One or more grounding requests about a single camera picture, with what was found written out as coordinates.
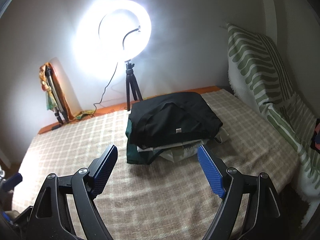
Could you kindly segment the black t-shirt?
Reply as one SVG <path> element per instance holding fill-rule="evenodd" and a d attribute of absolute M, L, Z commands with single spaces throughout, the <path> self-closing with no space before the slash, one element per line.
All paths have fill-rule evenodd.
<path fill-rule="evenodd" d="M 142 149 L 213 139 L 223 122 L 195 92 L 161 95 L 137 102 L 129 114 L 129 142 Z"/>

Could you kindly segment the dark green folded garment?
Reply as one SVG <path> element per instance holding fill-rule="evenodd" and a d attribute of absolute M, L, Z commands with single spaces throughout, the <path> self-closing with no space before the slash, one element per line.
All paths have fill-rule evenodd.
<path fill-rule="evenodd" d="M 155 151 L 143 151 L 138 152 L 137 146 L 130 143 L 132 122 L 128 119 L 126 128 L 127 146 L 126 146 L 126 157 L 128 164 L 136 165 L 150 165 L 162 152 L 163 150 Z"/>

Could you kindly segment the white folded garment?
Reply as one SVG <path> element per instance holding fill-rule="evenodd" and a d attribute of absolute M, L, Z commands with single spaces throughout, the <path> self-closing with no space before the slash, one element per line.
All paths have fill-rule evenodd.
<path fill-rule="evenodd" d="M 217 132 L 213 134 L 195 133 L 194 138 L 190 137 L 178 142 L 166 142 L 165 145 L 161 146 L 146 146 L 145 148 L 142 148 L 142 146 L 136 146 L 138 152 L 163 150 L 158 157 L 168 160 L 172 163 L 177 163 L 196 155 L 198 148 L 209 141 L 215 141 L 218 144 L 222 144 L 228 139 L 229 133 L 224 127 L 219 127 Z"/>

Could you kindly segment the checkered beige bed blanket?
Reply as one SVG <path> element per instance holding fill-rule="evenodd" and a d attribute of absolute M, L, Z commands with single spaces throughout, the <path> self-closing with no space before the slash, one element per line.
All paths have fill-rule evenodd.
<path fill-rule="evenodd" d="M 299 164 L 291 145 L 226 90 L 203 98 L 229 135 L 221 144 L 210 142 L 211 151 L 243 174 L 266 172 L 281 191 Z M 48 174 L 74 174 L 115 145 L 117 163 L 94 201 L 112 237 L 201 239 L 221 200 L 212 193 L 197 157 L 178 163 L 158 157 L 150 165 L 128 164 L 127 120 L 127 111 L 118 111 L 37 135 L 20 166 L 23 180 L 14 189 L 12 208 L 22 212 L 33 205 Z"/>

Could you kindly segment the orange patterned hanging cloth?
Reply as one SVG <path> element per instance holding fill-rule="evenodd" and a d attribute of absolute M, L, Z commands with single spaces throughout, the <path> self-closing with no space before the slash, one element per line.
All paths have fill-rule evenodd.
<path fill-rule="evenodd" d="M 58 81 L 58 78 L 57 78 L 57 74 L 55 72 L 55 69 L 53 67 L 53 65 L 49 62 L 46 63 L 47 67 L 49 67 L 50 69 L 53 70 L 53 81 L 54 81 L 54 85 L 55 85 L 55 88 L 59 94 L 59 98 L 63 104 L 63 106 L 65 107 L 66 111 L 67 111 L 67 116 L 69 118 L 69 122 L 73 121 L 74 120 L 74 116 L 73 114 L 71 113 L 71 109 L 69 107 L 69 104 L 67 103 L 67 99 L 66 99 L 66 96 L 62 90 L 62 87 Z"/>

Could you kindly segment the black power adapter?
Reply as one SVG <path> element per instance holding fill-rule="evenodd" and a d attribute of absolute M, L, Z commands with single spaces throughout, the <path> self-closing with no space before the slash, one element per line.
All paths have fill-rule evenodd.
<path fill-rule="evenodd" d="M 50 130 L 51 131 L 56 130 L 56 129 L 60 128 L 61 126 L 62 126 L 61 124 L 52 126 Z"/>

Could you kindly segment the orange patterned bed sheet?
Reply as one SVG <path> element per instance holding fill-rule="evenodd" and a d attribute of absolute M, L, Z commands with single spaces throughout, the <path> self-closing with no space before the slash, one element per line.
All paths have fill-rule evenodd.
<path fill-rule="evenodd" d="M 217 86 L 209 86 L 209 87 L 202 87 L 202 88 L 195 88 L 195 89 L 189 89 L 189 90 L 186 90 L 186 92 L 195 92 L 195 93 L 198 93 L 198 94 L 204 94 L 204 93 L 210 93 L 210 92 L 217 92 L 221 90 L 220 87 L 217 87 Z M 102 115 L 105 115 L 105 114 L 109 114 L 109 113 L 113 113 L 113 112 L 118 112 L 118 111 L 122 111 L 122 110 L 127 110 L 127 106 L 126 106 L 126 103 L 120 103 L 120 104 L 117 104 L 117 105 L 112 105 L 112 106 L 107 106 L 107 107 L 103 107 L 103 108 L 100 108 L 96 111 L 96 113 L 94 114 L 95 117 L 97 116 L 102 116 Z M 88 115 L 88 116 L 84 116 L 81 120 L 74 120 L 72 122 L 70 122 L 70 124 L 74 124 L 76 122 L 80 122 L 80 121 L 84 121 L 84 120 L 87 120 L 87 119 L 90 119 L 91 117 Z M 53 127 L 57 126 L 59 123 L 56 122 L 56 123 L 53 123 L 53 124 L 50 124 L 48 126 L 45 126 L 43 128 L 41 128 L 39 131 L 38 131 L 38 134 L 44 134 L 44 133 L 47 133 L 49 131 L 52 130 Z"/>

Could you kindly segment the colourful floral scarf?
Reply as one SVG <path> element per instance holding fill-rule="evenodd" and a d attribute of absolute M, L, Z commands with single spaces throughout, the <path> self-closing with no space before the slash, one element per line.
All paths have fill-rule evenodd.
<path fill-rule="evenodd" d="M 47 110 L 54 111 L 54 108 L 57 107 L 56 100 L 52 93 L 52 88 L 49 85 L 49 82 L 46 77 L 46 64 L 42 65 L 39 70 L 39 78 L 41 83 L 42 90 L 46 93 L 46 107 Z"/>

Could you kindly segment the small black light tripod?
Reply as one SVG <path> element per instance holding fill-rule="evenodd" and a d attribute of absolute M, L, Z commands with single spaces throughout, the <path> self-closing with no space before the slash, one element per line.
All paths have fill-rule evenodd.
<path fill-rule="evenodd" d="M 135 66 L 134 63 L 130 62 L 131 60 L 126 61 L 126 105 L 127 111 L 131 110 L 130 105 L 130 92 L 132 92 L 132 96 L 134 101 L 143 101 L 142 94 L 140 92 L 140 88 L 136 77 L 134 75 L 133 68 Z"/>

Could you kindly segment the green striped white pillow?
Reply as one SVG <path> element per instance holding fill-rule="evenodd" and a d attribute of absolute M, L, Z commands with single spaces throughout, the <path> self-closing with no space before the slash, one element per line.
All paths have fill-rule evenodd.
<path fill-rule="evenodd" d="M 263 34 L 226 25 L 228 78 L 234 94 L 269 122 L 300 160 L 298 190 L 319 200 L 319 118 L 294 90 L 274 41 Z"/>

